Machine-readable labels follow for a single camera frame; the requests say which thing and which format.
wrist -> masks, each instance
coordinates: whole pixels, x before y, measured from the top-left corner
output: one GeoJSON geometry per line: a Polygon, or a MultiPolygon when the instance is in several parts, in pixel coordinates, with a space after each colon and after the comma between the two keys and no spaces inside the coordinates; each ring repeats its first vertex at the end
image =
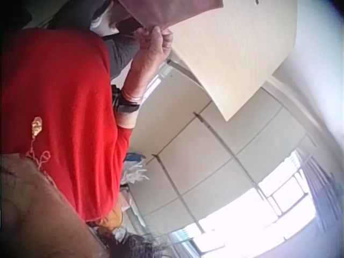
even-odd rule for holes
{"type": "Polygon", "coordinates": [[[150,80],[147,73],[130,69],[121,90],[122,96],[129,102],[140,104],[150,80]]]}

red sweater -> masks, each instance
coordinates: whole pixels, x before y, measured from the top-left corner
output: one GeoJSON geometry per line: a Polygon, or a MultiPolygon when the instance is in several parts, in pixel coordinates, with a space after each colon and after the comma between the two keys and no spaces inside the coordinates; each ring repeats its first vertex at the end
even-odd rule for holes
{"type": "Polygon", "coordinates": [[[131,130],[116,125],[109,57],[92,32],[25,30],[1,60],[1,153],[49,151],[42,169],[85,221],[108,214],[118,197],[131,130]]]}

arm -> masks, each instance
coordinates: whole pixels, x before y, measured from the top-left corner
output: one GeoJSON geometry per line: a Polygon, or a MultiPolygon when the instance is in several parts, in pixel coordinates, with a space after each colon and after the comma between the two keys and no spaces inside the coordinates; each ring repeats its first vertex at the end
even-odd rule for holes
{"type": "MultiPolygon", "coordinates": [[[[122,96],[131,103],[141,104],[151,78],[171,52],[173,35],[169,30],[161,32],[159,27],[154,27],[151,32],[140,28],[134,35],[140,42],[140,50],[131,64],[122,88],[122,96]]],[[[132,113],[115,111],[117,125],[134,128],[138,112],[139,110],[132,113]]]]}

wall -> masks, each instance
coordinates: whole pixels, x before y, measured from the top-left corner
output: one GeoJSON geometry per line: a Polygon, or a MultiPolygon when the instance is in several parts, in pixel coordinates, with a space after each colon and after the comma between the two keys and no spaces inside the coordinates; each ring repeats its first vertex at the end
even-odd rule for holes
{"type": "Polygon", "coordinates": [[[298,0],[294,51],[274,76],[288,84],[343,147],[343,22],[322,0],[298,0]]]}
{"type": "Polygon", "coordinates": [[[322,234],[313,220],[291,239],[257,258],[341,258],[344,252],[342,229],[342,221],[339,221],[322,234]]]}

wristwatch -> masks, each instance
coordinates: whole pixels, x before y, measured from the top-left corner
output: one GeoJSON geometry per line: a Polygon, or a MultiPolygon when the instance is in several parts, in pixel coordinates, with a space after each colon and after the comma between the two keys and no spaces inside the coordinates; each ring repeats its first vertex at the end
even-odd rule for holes
{"type": "Polygon", "coordinates": [[[116,87],[116,85],[111,85],[112,88],[112,107],[116,109],[117,112],[122,113],[132,113],[140,108],[140,104],[135,102],[127,101],[121,90],[116,87]]]}

